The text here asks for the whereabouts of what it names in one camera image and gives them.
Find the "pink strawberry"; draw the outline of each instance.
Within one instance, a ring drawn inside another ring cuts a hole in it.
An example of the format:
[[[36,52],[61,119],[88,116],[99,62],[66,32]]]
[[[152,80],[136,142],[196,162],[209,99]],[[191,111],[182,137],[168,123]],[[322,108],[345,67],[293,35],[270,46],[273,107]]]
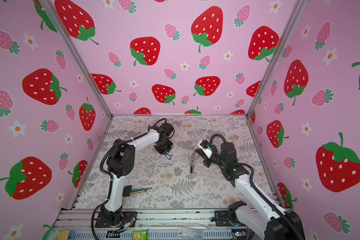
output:
[[[295,159],[293,159],[293,157],[284,158],[283,163],[284,163],[284,166],[286,166],[288,169],[295,168],[295,166],[296,166],[296,162],[295,162]]]
[[[287,58],[292,53],[292,46],[288,45],[284,48],[283,52],[281,53],[282,58]]]
[[[244,104],[244,102],[245,102],[244,99],[240,99],[239,101],[236,102],[235,108],[240,108]]]
[[[325,45],[325,41],[329,38],[330,34],[331,34],[331,23],[326,22],[321,27],[320,31],[317,33],[316,42],[315,42],[316,51],[319,51]]]
[[[129,14],[135,14],[137,12],[137,6],[135,2],[131,0],[119,0],[120,6],[124,11],[128,11]]]
[[[88,145],[88,149],[92,151],[93,150],[93,141],[91,138],[87,139],[87,145]]]
[[[113,63],[114,66],[116,67],[121,67],[121,61],[120,61],[120,58],[114,54],[113,52],[109,52],[108,53],[108,59],[111,63]]]
[[[240,8],[240,10],[236,13],[235,18],[235,26],[239,28],[240,26],[244,25],[244,22],[248,20],[250,16],[251,6],[245,5],[244,7]]]
[[[135,92],[131,92],[128,96],[131,102],[135,102],[137,100],[137,94]]]
[[[181,98],[181,104],[185,105],[189,102],[189,96],[188,95],[184,95],[182,98]]]
[[[62,54],[62,51],[58,49],[56,50],[56,55],[56,61],[58,62],[58,65],[61,67],[61,69],[65,69],[67,61],[64,58],[64,54]]]
[[[350,233],[350,225],[348,225],[347,220],[342,218],[340,215],[337,216],[333,212],[326,212],[323,214],[324,221],[333,228],[336,232],[343,231],[345,234]]]
[[[53,119],[49,119],[48,122],[47,120],[42,121],[40,127],[44,132],[55,132],[59,129],[59,124]]]
[[[180,32],[177,28],[172,24],[166,24],[164,26],[165,34],[167,37],[172,38],[173,41],[177,41],[180,39]]]
[[[71,104],[65,105],[65,110],[67,111],[67,117],[71,120],[75,119],[75,110],[72,108]]]
[[[211,57],[209,55],[206,55],[200,59],[199,68],[201,70],[206,69],[206,67],[211,63]]]
[[[271,87],[271,95],[273,96],[276,93],[276,89],[277,89],[277,81],[273,80],[272,82],[272,87]]]
[[[10,94],[5,90],[0,90],[0,118],[11,114],[11,108],[13,108],[13,100]]]
[[[170,78],[172,80],[177,78],[176,73],[172,69],[166,68],[164,69],[164,73],[167,78]]]
[[[279,115],[284,110],[284,103],[278,103],[274,109],[274,113]]]
[[[68,154],[66,152],[63,152],[60,156],[59,160],[59,168],[61,171],[63,171],[68,165]]]
[[[236,75],[236,80],[235,80],[235,81],[236,81],[237,84],[239,84],[239,85],[243,84],[244,81],[245,81],[244,73],[238,73],[238,74]]]
[[[263,133],[263,127],[262,126],[259,126],[257,128],[257,134],[261,135]]]
[[[0,30],[0,48],[8,50],[12,54],[18,55],[21,53],[20,46],[16,41],[12,41],[11,36]]]
[[[325,91],[321,89],[313,96],[312,104],[321,107],[324,105],[324,103],[330,103],[333,100],[334,95],[335,94],[332,92],[331,89],[327,88]]]

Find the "table surface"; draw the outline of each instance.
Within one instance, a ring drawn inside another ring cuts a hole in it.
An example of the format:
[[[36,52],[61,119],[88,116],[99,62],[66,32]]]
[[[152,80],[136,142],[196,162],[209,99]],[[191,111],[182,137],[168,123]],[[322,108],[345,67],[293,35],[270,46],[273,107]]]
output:
[[[204,139],[209,141],[215,133],[234,143],[239,162],[251,165],[255,170],[253,180],[267,195],[272,195],[244,116],[115,116],[78,199],[77,209],[93,209],[106,199],[109,177],[100,172],[99,166],[113,142],[118,138],[125,140],[138,136],[147,130],[148,125],[161,118],[167,118],[175,128],[171,138],[173,148],[169,153],[173,155],[172,159],[160,155],[153,144],[136,153],[135,166],[127,177],[126,185],[152,189],[124,197],[123,209],[227,208],[239,200],[248,203],[245,196],[223,177],[218,166],[205,167],[201,157],[197,159],[193,173],[190,173],[189,157],[197,148],[197,143]],[[222,141],[216,137],[213,143],[220,148]]]

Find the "green package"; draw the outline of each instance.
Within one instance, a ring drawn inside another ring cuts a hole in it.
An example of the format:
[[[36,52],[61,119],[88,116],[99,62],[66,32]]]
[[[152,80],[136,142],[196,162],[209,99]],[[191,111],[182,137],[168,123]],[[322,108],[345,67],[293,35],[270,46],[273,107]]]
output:
[[[147,240],[147,230],[133,232],[132,240]]]

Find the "white flower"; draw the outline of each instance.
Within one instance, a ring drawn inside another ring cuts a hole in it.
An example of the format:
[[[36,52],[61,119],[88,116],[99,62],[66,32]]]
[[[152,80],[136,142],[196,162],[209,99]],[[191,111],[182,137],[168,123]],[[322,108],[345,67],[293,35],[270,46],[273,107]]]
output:
[[[115,2],[115,0],[101,0],[104,3],[104,8],[105,9],[112,9],[113,10],[113,3]]]
[[[323,4],[327,4],[329,6],[331,4],[332,0],[324,0]]]
[[[305,135],[307,135],[307,137],[309,136],[309,132],[312,132],[312,130],[313,130],[311,127],[309,127],[309,122],[307,122],[307,124],[305,124],[305,125],[302,124],[301,127],[302,127],[301,134],[305,133]]]
[[[274,2],[270,2],[271,8],[269,9],[268,13],[274,12],[275,14],[278,12],[279,7],[283,5],[280,0],[276,0]]]
[[[229,93],[227,93],[227,98],[232,98],[233,95],[234,95],[234,93],[232,93],[232,91],[230,91]]]
[[[180,64],[180,67],[181,67],[181,70],[188,71],[189,65],[186,62],[184,62],[183,64]]]
[[[230,61],[231,60],[231,57],[233,56],[233,54],[231,53],[231,50],[227,51],[226,53],[223,53],[223,60],[228,60]]]
[[[72,138],[73,136],[69,135],[69,133],[67,134],[67,137],[64,138],[64,141],[66,141],[67,145],[72,143]]]
[[[25,124],[20,124],[19,121],[14,122],[14,126],[9,126],[8,129],[13,131],[13,137],[17,135],[25,135],[24,129],[27,127]]]
[[[34,36],[28,36],[28,34],[24,33],[24,43],[29,45],[29,47],[34,50],[35,47],[38,47],[39,45],[35,42],[35,37]]]
[[[278,165],[277,165],[277,163],[276,163],[276,160],[273,160],[273,161],[272,161],[272,166],[273,166],[275,169],[277,168]]]
[[[307,24],[307,26],[305,26],[305,28],[301,31],[301,34],[302,34],[301,39],[308,37],[308,33],[311,30],[311,28],[312,27],[309,26],[308,24]]]
[[[337,55],[335,54],[336,50],[337,47],[332,50],[327,49],[327,51],[325,52],[326,56],[323,58],[322,62],[327,62],[327,66],[329,66],[332,60],[337,59]]]
[[[309,238],[312,239],[312,240],[320,240],[317,237],[317,232],[313,232],[311,229],[309,229]]]
[[[77,74],[76,77],[79,83],[83,83],[83,77],[81,76],[81,73]]]
[[[57,198],[55,198],[55,201],[57,202],[57,204],[59,205],[61,201],[64,201],[64,194],[65,192],[61,193],[59,192]]]
[[[304,180],[304,179],[302,178],[301,180],[302,180],[302,185],[301,185],[301,187],[302,187],[302,188],[305,188],[305,190],[307,190],[307,192],[309,192],[310,189],[313,189],[312,185],[309,184],[309,179]]]
[[[5,240],[7,240],[7,239],[8,240],[14,240],[15,237],[20,237],[21,236],[20,230],[21,230],[22,227],[23,227],[22,224],[19,227],[12,226],[10,233],[5,235],[4,239]]]
[[[136,88],[136,86],[138,86],[138,84],[136,83],[136,81],[129,81],[129,85],[132,86],[133,88]]]

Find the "strawberry wallpaper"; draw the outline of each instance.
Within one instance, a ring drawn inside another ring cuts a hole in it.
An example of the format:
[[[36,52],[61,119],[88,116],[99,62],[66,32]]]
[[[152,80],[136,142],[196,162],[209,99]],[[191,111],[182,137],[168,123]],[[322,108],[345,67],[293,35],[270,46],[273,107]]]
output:
[[[55,0],[114,114],[245,113],[295,0]]]
[[[46,239],[106,120],[39,2],[0,0],[0,239]]]
[[[308,2],[252,121],[306,239],[360,239],[360,0]]]

